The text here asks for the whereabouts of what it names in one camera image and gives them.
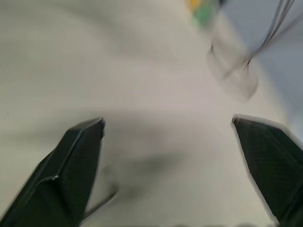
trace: blurry object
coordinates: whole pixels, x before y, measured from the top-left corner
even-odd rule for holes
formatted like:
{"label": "blurry object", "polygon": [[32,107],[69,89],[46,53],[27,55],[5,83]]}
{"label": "blurry object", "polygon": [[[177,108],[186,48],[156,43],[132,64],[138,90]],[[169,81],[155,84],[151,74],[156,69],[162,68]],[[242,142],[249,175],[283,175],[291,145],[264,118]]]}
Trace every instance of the blurry object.
{"label": "blurry object", "polygon": [[[301,148],[273,122],[247,116],[235,116],[232,122],[248,171],[273,215],[280,223],[298,220],[298,212],[303,213]],[[302,218],[297,226],[303,226]]]}
{"label": "blurry object", "polygon": [[187,4],[195,21],[201,26],[208,25],[218,9],[217,0],[187,0]]}
{"label": "blurry object", "polygon": [[295,0],[280,0],[263,43],[249,53],[239,52],[236,60],[230,55],[237,54],[238,50],[220,41],[219,37],[214,38],[208,54],[210,67],[215,74],[219,74],[216,77],[225,90],[228,90],[235,98],[249,100],[257,90],[258,78],[256,73],[251,72],[251,60],[303,19],[302,14],[278,33],[294,2]]}
{"label": "blurry object", "polygon": [[303,109],[296,110],[289,117],[288,128],[289,130],[303,142]]}
{"label": "blurry object", "polygon": [[240,49],[215,38],[207,56],[209,67],[218,83],[239,101],[249,100],[258,88],[255,71],[242,64],[245,56]]}
{"label": "blurry object", "polygon": [[219,0],[220,5],[224,5],[227,2],[227,0]]}
{"label": "blurry object", "polygon": [[4,214],[1,227],[76,227],[110,201],[117,186],[102,202],[86,210],[93,187],[100,145],[102,118],[69,129],[58,146],[36,167]]}

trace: cable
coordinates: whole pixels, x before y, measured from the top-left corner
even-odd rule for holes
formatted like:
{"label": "cable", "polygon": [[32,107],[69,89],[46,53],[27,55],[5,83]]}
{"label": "cable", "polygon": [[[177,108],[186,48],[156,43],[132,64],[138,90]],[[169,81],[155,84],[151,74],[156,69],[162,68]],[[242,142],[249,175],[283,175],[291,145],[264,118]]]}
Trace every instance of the cable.
{"label": "cable", "polygon": [[244,93],[252,92],[252,94],[248,94],[248,95],[246,94],[248,98],[254,94],[254,91],[256,90],[258,83],[256,79],[249,76],[250,74],[249,64],[257,54],[259,54],[265,48],[268,48],[272,43],[276,42],[280,37],[282,37],[285,33],[287,33],[288,30],[290,30],[292,27],[297,25],[301,20],[303,20],[303,13],[302,13],[298,17],[296,17],[291,23],[285,26],[282,29],[282,31],[280,31],[280,28],[285,18],[287,17],[290,9],[292,8],[294,2],[295,0],[279,0],[271,25],[262,44],[255,51],[252,51],[249,55],[244,57],[242,61],[237,61],[231,67],[228,66],[228,64],[226,65],[226,63],[224,63],[225,61],[224,59],[220,59],[217,56],[217,53],[214,50],[214,44],[212,43],[209,54],[211,54],[214,57],[213,59],[217,61],[217,64],[220,64],[222,71],[224,71],[224,68],[226,70],[225,72],[223,72],[223,76],[221,77],[221,80],[226,80],[236,69],[244,66],[243,73],[245,73],[246,77],[243,78],[244,81],[242,81],[242,85],[238,84],[237,82],[238,79],[236,75],[234,78],[231,79],[232,83],[230,85],[236,86],[235,87],[236,89],[242,89]]}
{"label": "cable", "polygon": [[95,211],[97,211],[99,208],[107,205],[109,202],[111,202],[118,195],[118,192],[119,192],[118,185],[113,185],[112,188],[113,188],[112,192],[105,199],[100,201],[97,205],[95,205],[93,208],[91,208],[89,211],[87,211],[84,214],[84,217],[83,217],[82,221],[84,219],[86,219],[88,216],[90,216],[91,214],[93,214]]}

